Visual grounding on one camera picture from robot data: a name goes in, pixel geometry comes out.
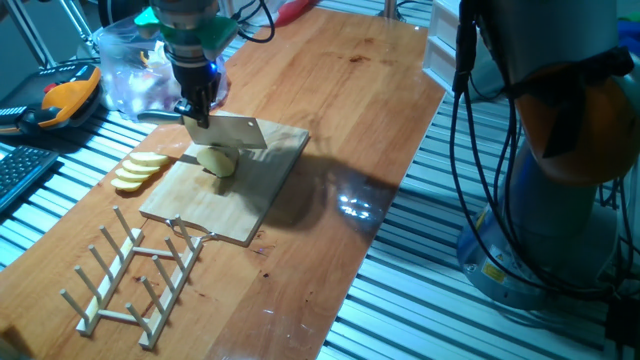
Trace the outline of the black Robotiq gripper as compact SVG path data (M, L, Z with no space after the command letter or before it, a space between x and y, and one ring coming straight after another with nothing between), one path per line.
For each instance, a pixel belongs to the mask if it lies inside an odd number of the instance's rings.
M198 67L174 64L173 75L181 88L182 99L174 106L183 125L209 127L211 109L216 104L221 73L212 62ZM191 101L199 101L200 108Z

